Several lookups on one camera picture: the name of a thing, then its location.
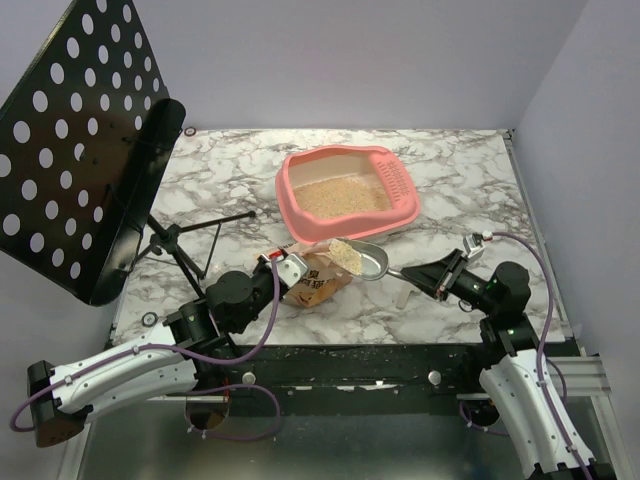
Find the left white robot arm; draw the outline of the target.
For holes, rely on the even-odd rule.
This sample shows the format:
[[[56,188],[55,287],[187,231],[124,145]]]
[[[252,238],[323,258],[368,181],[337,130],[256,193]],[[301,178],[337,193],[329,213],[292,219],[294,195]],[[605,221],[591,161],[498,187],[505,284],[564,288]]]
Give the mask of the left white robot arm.
[[[241,333],[300,280],[287,261],[261,261],[253,274],[229,271],[204,297],[188,302],[142,335],[76,362],[47,361],[27,370],[29,432],[39,448],[68,441],[87,423],[124,405],[164,394],[209,395],[226,390],[221,367],[244,363],[267,339],[246,353],[224,358],[216,350],[226,334]]]

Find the silver metal litter scoop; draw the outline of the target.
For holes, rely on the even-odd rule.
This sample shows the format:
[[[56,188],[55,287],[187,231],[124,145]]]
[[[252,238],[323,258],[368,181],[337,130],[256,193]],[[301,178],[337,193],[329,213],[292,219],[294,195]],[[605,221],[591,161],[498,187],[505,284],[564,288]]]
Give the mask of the silver metal litter scoop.
[[[336,265],[361,280],[377,281],[384,276],[405,280],[399,271],[390,268],[386,251],[370,242],[332,239],[328,253]]]

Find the pink cat litter box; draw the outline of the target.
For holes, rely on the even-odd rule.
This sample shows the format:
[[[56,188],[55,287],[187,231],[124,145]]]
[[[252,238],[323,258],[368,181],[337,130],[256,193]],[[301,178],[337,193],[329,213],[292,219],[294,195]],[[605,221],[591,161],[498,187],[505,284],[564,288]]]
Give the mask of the pink cat litter box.
[[[291,154],[276,174],[275,192],[287,230],[305,244],[379,235],[413,222],[421,208],[404,164],[379,146]]]

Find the grey bag sealing clip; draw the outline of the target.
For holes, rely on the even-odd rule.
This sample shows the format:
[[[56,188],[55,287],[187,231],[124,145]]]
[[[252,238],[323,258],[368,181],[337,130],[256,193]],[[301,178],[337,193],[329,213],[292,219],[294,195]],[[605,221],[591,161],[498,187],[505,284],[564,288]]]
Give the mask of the grey bag sealing clip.
[[[396,302],[395,302],[397,309],[403,310],[406,307],[412,292],[413,292],[413,289],[410,286],[403,287],[400,290],[400,292],[396,297]]]

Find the beige cat litter bag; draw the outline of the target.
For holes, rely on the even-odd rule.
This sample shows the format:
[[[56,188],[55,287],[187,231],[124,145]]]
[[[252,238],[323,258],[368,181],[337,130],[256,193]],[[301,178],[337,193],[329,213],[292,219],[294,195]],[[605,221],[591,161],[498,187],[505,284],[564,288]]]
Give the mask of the beige cat litter bag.
[[[293,243],[278,246],[264,251],[260,257],[267,262],[272,257],[281,261],[285,255],[289,254],[298,255],[306,263],[307,271],[283,294],[282,301],[285,304],[300,308],[314,307],[328,300],[353,280],[350,273],[333,262],[326,242],[314,245]]]

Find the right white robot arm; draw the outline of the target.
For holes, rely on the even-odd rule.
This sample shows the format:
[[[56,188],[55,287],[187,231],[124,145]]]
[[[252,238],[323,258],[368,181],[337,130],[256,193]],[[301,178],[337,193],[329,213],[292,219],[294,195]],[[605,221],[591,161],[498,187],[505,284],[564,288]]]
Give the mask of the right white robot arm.
[[[441,260],[404,267],[401,276],[437,300],[450,295],[483,313],[484,358],[460,367],[462,384],[485,391],[506,427],[528,479],[613,479],[613,467],[597,461],[575,428],[551,380],[544,348],[525,309],[528,271],[500,263],[488,280],[467,268],[455,249]]]

